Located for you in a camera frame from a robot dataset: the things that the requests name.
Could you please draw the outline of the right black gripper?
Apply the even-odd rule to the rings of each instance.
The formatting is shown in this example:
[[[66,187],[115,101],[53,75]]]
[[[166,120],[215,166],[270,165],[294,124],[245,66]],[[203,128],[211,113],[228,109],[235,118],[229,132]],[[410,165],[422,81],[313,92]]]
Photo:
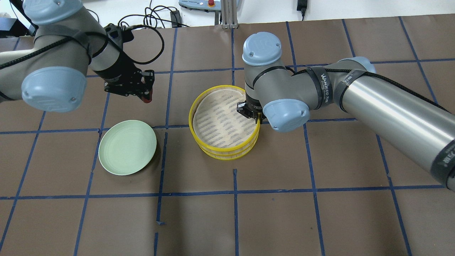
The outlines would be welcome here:
[[[250,96],[245,96],[245,101],[237,103],[237,112],[245,118],[257,119],[257,123],[259,124],[263,124],[263,120],[265,119],[263,107],[259,100],[253,99]]]

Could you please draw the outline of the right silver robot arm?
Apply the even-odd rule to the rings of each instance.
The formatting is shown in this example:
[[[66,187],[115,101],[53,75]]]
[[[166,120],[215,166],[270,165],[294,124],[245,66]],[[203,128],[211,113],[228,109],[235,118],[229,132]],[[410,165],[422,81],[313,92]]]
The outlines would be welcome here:
[[[305,68],[291,74],[281,61],[282,44],[270,32],[243,44],[246,99],[237,111],[278,132],[310,120],[330,104],[352,115],[393,147],[454,190],[455,118],[428,98],[376,73],[365,57]]]

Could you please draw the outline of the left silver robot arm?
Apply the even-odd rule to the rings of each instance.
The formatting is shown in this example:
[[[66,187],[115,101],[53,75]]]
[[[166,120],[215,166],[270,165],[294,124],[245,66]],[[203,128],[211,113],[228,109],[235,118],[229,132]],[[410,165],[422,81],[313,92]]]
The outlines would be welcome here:
[[[154,71],[142,71],[123,50],[141,25],[102,27],[80,0],[25,0],[22,7],[38,28],[32,49],[1,53],[1,102],[73,111],[83,100],[88,69],[104,80],[104,91],[152,101]]]

